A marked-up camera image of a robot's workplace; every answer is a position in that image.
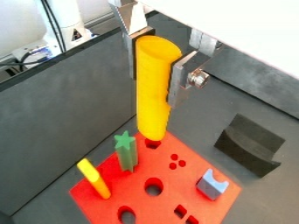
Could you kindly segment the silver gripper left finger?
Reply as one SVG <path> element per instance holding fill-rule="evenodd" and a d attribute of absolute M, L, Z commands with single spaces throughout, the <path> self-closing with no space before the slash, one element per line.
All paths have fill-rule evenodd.
<path fill-rule="evenodd" d="M 144 6 L 136 0 L 108 0 L 116 21 L 120 24 L 125 43 L 129 76 L 136 78 L 136 40 L 144 35 L 154 35 L 146 25 Z"/>

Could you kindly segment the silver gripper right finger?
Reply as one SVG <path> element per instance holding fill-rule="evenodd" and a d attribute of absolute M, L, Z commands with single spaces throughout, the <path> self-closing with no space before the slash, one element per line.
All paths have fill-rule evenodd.
<path fill-rule="evenodd" d="M 190 29 L 190 50 L 172 63 L 166 103 L 174 109 L 188 98 L 190 87 L 202 88 L 209 80 L 204 67 L 220 53 L 223 44 L 209 35 Z"/>

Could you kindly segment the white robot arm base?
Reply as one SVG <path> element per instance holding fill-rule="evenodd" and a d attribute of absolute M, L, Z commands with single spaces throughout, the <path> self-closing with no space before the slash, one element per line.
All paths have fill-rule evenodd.
<path fill-rule="evenodd" d="M 41 39 L 12 51 L 20 60 L 29 56 L 52 58 L 92 39 L 77 0 L 34 0 L 46 32 Z"/>

